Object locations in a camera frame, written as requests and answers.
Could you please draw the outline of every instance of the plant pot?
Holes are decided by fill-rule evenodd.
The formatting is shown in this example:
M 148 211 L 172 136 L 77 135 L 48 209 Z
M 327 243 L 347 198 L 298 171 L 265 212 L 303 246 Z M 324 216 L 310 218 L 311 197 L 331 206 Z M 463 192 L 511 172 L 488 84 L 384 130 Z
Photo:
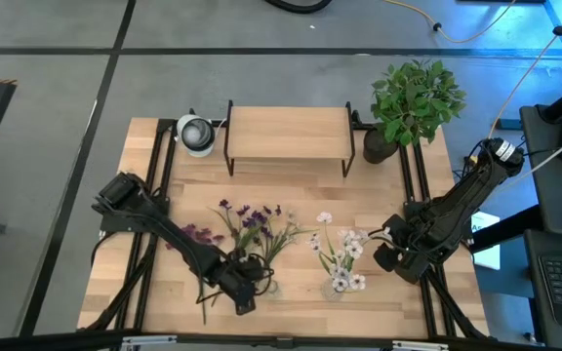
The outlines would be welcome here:
M 363 137 L 363 158 L 371 164 L 379 164 L 398 150 L 398 142 L 386 142 L 376 128 Z

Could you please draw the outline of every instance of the wooden shelf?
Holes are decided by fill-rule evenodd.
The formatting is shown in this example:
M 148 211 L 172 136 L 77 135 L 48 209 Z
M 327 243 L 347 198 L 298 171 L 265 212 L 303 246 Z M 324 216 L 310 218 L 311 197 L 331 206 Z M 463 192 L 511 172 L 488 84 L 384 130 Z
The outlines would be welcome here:
M 233 107 L 228 156 L 349 159 L 345 107 Z

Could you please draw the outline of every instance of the wooden table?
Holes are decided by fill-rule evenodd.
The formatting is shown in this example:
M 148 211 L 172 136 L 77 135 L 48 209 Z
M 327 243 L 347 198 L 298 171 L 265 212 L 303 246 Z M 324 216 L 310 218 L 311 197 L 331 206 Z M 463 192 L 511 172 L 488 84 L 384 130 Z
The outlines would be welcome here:
M 146 174 L 157 119 L 135 118 L 125 140 L 119 171 Z M 354 132 L 357 154 L 362 153 L 364 132 Z M 372 230 L 393 214 L 400 214 L 405 201 L 400 158 L 394 155 L 380 165 L 356 157 L 347 178 L 336 160 L 242 160 L 234 176 L 229 176 L 222 156 L 224 131 L 213 153 L 205 158 L 186 154 L 181 144 L 176 151 L 169 194 L 171 218 L 179 226 L 195 223 L 227 236 L 221 219 L 208 208 L 220 199 L 234 206 L 249 204 L 281 205 L 296 212 L 303 226 L 319 228 L 316 216 L 333 215 L 329 233 L 337 241 L 337 231 L 351 227 Z M 450 161 L 443 133 L 435 141 L 422 144 L 428 183 L 432 196 L 444 194 L 453 186 Z M 416 195 L 420 198 L 416 165 L 410 157 Z M 79 327 L 92 323 L 118 292 L 123 282 L 132 243 L 132 234 L 119 234 L 106 241 L 97 253 L 79 318 Z M 208 305 L 208 322 L 203 325 L 195 276 L 188 271 L 181 254 L 168 250 L 160 241 L 143 330 L 200 334 L 296 335 L 340 337 L 425 338 L 421 290 L 394 273 L 387 273 L 372 259 L 380 244 L 368 243 L 356 262 L 356 271 L 367 277 L 367 289 L 345 294 L 339 302 L 322 297 L 321 285 L 327 279 L 317 257 L 305 240 L 275 258 L 274 279 L 280 292 L 257 297 L 257 310 L 236 316 L 233 302 L 223 296 L 214 307 Z M 228 250 L 228 239 L 221 247 Z M 487 332 L 485 315 L 469 253 L 460 248 L 445 263 L 448 287 L 472 323 Z M 130 300 L 126 326 L 134 319 L 138 293 Z M 444 333 L 439 299 L 433 292 L 438 330 Z

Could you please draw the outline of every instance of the white flower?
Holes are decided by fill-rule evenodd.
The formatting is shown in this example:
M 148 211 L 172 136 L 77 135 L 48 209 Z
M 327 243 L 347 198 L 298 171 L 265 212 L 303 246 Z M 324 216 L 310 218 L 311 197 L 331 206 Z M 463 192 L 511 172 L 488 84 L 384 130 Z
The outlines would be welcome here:
M 318 217 L 316 217 L 316 220 L 319 221 L 320 223 L 325 222 L 329 224 L 331 223 L 331 221 L 333 221 L 333 216 L 329 213 L 323 212 L 320 213 Z
M 359 235 L 358 235 L 359 239 L 361 239 L 361 240 L 369 239 L 368 232 L 366 230 L 359 230 L 358 233 L 359 233 Z
M 336 254 L 334 255 L 334 258 L 335 258 L 338 262 L 342 262 L 345 257 L 346 257 L 346 251 L 344 251 L 344 250 L 338 250 L 338 251 L 336 252 Z
M 350 279 L 350 287 L 353 290 L 364 290 L 366 289 L 366 277 L 359 275 L 359 274 L 355 274 L 352 276 L 352 279 Z
M 333 289 L 335 289 L 336 292 L 342 293 L 346 288 L 348 288 L 348 282 L 346 280 L 340 278 L 333 280 Z
M 348 279 L 350 278 L 350 272 L 348 272 L 348 270 L 346 268 L 338 268 L 338 274 L 336 276 L 336 278 L 340 278 L 340 279 L 344 279 L 346 281 L 348 281 Z
M 359 237 L 357 236 L 357 234 L 355 234 L 355 232 L 353 230 L 348 230 L 348 232 L 346 233 L 346 236 L 343 238 L 343 243 L 345 245 L 349 245 L 351 242 L 359 240 Z
M 312 236 L 311 239 L 309 239 L 309 241 L 307 243 L 311 246 L 311 249 L 314 250 L 315 252 L 320 251 L 320 237 L 319 236 L 317 236 L 317 235 Z
M 357 259 L 363 253 L 363 247 L 356 241 L 350 242 L 350 244 L 345 247 L 346 252 L 354 259 Z

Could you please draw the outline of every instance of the potted plant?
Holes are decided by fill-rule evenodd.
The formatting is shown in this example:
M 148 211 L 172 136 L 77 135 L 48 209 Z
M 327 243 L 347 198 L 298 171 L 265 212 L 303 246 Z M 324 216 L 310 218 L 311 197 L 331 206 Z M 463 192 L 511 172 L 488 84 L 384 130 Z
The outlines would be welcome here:
M 372 84 L 376 103 L 370 107 L 379 122 L 363 139 L 363 156 L 373 164 L 393 155 L 398 145 L 417 144 L 420 137 L 432 142 L 437 127 L 465 108 L 465 92 L 441 61 L 428 65 L 413 59 L 398 69 L 391 64 L 383 75 Z

